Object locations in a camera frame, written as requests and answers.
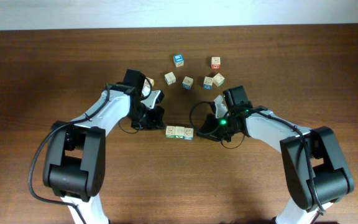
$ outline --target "robotic arm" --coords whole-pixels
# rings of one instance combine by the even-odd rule
[[[354,190],[353,177],[332,129],[296,126],[264,106],[254,108],[242,86],[224,91],[223,96],[227,107],[217,99],[205,102],[214,114],[207,115],[201,129],[195,130],[202,138],[222,143],[242,133],[282,153],[291,199],[273,222],[314,223],[320,213]],[[311,158],[324,163],[312,167]]]
[[[125,116],[136,130],[165,128],[164,109],[156,106],[164,95],[157,90],[142,98],[144,82],[144,74],[127,70],[124,81],[107,85],[100,99],[83,115],[52,126],[43,181],[69,205],[75,223],[109,223],[99,191],[104,180],[106,136],[112,128]],[[82,158],[66,156],[65,152],[73,150],[82,150]]]

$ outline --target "blue block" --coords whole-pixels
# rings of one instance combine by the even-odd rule
[[[186,85],[186,84],[182,84],[182,86],[184,87],[184,88],[186,88],[186,89],[190,89],[190,86],[189,85]]]
[[[174,55],[173,59],[175,60],[175,62],[182,62],[183,61],[183,56],[181,54]]]
[[[212,90],[212,85],[203,85],[204,89]]]

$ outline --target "white backdrop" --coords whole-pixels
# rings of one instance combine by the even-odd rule
[[[0,30],[357,22],[358,0],[0,0]]]

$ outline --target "wooden block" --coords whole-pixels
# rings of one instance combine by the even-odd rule
[[[211,68],[212,69],[220,69],[221,68],[221,58],[220,57],[212,57]]]
[[[185,79],[183,79],[183,82],[181,83],[181,85],[188,90],[191,88],[192,84],[193,79],[190,77],[185,77]]]
[[[177,79],[175,78],[175,75],[173,74],[173,72],[170,72],[165,75],[165,81],[168,85],[171,85],[172,83],[175,83],[177,81]]]
[[[183,59],[182,54],[174,55],[173,63],[175,63],[176,67],[183,66],[185,64],[185,59]]]
[[[165,131],[165,136],[167,138],[174,138],[175,137],[175,127],[174,126],[167,126]]]
[[[152,87],[154,86],[154,79],[152,78],[148,78],[150,80],[150,83],[152,84]],[[150,86],[149,83],[147,82],[147,80],[144,80],[144,84],[143,84],[143,89],[142,89],[142,93],[144,96],[147,96],[150,92]]]
[[[220,73],[216,74],[214,76],[214,84],[219,87],[223,83],[224,83],[224,77]]]
[[[207,90],[212,90],[212,82],[213,82],[213,78],[211,77],[205,77],[204,78],[204,85],[203,87]]]
[[[184,127],[175,127],[175,138],[183,138],[185,135],[185,128]]]
[[[193,128],[185,128],[185,135],[183,138],[187,140],[193,140]]]

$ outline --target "wooden table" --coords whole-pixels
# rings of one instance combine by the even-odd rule
[[[184,67],[175,68],[177,53]],[[211,56],[221,57],[226,77],[212,91],[202,88]],[[189,126],[195,103],[244,85],[255,106],[302,126],[332,128],[356,189],[319,220],[358,223],[358,24],[0,32],[0,223],[73,222],[66,207],[30,196],[31,159],[53,122],[85,112],[127,68],[164,91],[168,125]],[[170,71],[177,82],[167,86]],[[181,87],[184,76],[195,79],[190,91]],[[195,123],[207,113],[200,108]],[[113,223],[250,223],[271,219],[289,199],[281,155],[255,139],[228,150],[197,137],[167,139],[162,130],[130,135],[114,128],[106,149],[100,194]],[[35,190],[58,199],[42,184],[44,159],[45,150]]]

